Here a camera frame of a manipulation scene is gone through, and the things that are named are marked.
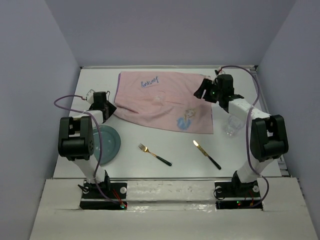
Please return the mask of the pink cloth placemat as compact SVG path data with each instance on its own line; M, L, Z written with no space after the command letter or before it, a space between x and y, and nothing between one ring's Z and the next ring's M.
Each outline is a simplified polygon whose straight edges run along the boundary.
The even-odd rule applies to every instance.
M213 134L212 105L194 96L204 78L197 73L122 71L114 114L144 127Z

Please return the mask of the teal ceramic plate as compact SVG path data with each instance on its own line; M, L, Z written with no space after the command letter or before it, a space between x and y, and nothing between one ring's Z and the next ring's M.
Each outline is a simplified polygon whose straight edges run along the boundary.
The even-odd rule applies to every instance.
M99 129L102 139L102 157L100 165L103 166L112 161L118 154L121 147L121 138L119 133L111 126L100 125ZM93 129L93 137L94 156L98 161L100 156L100 137L96 127Z

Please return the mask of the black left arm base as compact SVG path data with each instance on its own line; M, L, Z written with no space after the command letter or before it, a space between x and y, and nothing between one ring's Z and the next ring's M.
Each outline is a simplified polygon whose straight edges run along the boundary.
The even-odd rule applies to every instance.
M79 207L82 210L126 210L127 182L111 182L110 188L104 183L99 184L100 190L93 183L86 180L77 185L81 190Z

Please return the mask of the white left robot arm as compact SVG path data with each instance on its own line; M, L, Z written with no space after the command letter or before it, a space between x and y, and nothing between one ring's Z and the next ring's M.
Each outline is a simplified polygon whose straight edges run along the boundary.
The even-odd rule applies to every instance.
M109 91L90 90L81 100L89 109L77 116L62 117L59 121L58 153L79 167L89 188L104 198L110 194L110 177L102 165L109 163L121 147L119 133L105 122L116 111L109 101Z

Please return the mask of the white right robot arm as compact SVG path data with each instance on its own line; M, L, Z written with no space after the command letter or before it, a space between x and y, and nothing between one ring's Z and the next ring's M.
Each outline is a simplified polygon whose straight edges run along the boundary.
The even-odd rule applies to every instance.
M248 184L256 181L268 164L288 152L289 143L284 117L256 108L243 96L235 94L233 83L230 74L220 74L214 80L205 78L193 95L206 102L218 103L227 113L245 123L248 160L235 171L230 183L231 192L242 196L248 191Z

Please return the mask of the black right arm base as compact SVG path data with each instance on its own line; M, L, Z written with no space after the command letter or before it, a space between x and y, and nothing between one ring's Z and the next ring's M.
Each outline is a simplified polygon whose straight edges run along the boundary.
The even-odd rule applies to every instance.
M231 181L215 182L213 196L217 210L263 209L257 181L239 186Z

